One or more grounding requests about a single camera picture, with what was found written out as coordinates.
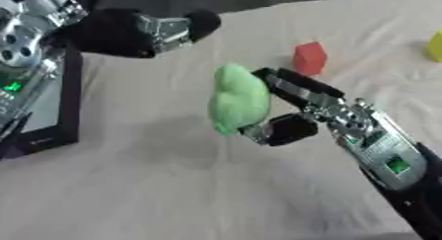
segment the white tablecloth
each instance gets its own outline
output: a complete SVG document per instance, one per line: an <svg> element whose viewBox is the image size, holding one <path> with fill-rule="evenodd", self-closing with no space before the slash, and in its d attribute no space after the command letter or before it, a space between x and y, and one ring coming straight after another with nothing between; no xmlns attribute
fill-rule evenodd
<svg viewBox="0 0 442 240"><path fill-rule="evenodd" d="M258 147L212 131L206 105L216 67L290 67L296 44L318 40L320 80L442 152L442 64L421 51L440 1L285 4L225 14L212 37L154 60L87 55L81 142L0 163L0 239L413 239L324 129Z"/></svg>

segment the robotic hand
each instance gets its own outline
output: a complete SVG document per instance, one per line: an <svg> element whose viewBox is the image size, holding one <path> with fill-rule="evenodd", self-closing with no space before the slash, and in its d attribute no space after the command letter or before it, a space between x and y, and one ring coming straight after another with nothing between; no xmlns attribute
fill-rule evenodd
<svg viewBox="0 0 442 240"><path fill-rule="evenodd" d="M95 10L99 0L12 0L0 8L0 158L15 143L30 107L60 76L66 49L155 57L216 31L220 18L196 11L158 19L138 10Z"/></svg>
<svg viewBox="0 0 442 240"><path fill-rule="evenodd" d="M318 133L331 136L423 239L442 239L442 160L363 99L347 104L339 90L286 69L253 73L269 92L299 108L263 125L240 128L259 144L279 146Z"/></svg>

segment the green indicator light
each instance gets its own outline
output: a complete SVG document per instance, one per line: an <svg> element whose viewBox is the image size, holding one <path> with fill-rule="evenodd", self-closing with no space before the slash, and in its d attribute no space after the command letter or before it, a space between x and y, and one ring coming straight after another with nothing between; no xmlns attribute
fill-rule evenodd
<svg viewBox="0 0 442 240"><path fill-rule="evenodd" d="M392 159L390 159L389 162L387 162L387 166L394 172L396 175L402 173L406 169L409 168L409 165L407 164L404 159L400 158L399 156L396 156Z"/></svg>
<svg viewBox="0 0 442 240"><path fill-rule="evenodd" d="M3 87L3 90L8 92L18 92L20 89L22 89L22 83L20 82L12 82Z"/></svg>
<svg viewBox="0 0 442 240"><path fill-rule="evenodd" d="M351 144L355 144L359 141L359 139L347 136L347 141Z"/></svg>

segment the black box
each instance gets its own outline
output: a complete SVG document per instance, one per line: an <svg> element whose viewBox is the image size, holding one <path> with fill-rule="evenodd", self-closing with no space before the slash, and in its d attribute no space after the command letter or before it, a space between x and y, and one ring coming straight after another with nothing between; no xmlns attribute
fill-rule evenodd
<svg viewBox="0 0 442 240"><path fill-rule="evenodd" d="M24 131L4 158L17 158L78 142L82 66L81 53L76 49L68 48L61 76L61 90L58 90L60 95L57 96L59 104L55 124Z"/></svg>

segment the green object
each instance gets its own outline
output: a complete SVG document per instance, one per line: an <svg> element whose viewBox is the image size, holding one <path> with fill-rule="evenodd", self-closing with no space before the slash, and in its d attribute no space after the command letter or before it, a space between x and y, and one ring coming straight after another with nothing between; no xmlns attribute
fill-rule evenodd
<svg viewBox="0 0 442 240"><path fill-rule="evenodd" d="M12 82L3 87L3 90L8 92L18 92L22 89L22 83L20 82Z"/></svg>
<svg viewBox="0 0 442 240"><path fill-rule="evenodd" d="M399 156L396 156L396 157L390 159L390 161L387 163L387 166L396 175L402 173L403 171L405 171L406 169L409 168L409 165L407 164L407 162L404 161L404 159L402 159Z"/></svg>
<svg viewBox="0 0 442 240"><path fill-rule="evenodd" d="M215 89L209 116L215 130L223 135L257 124L268 116L270 93L265 84L247 68L227 64L215 73Z"/></svg>

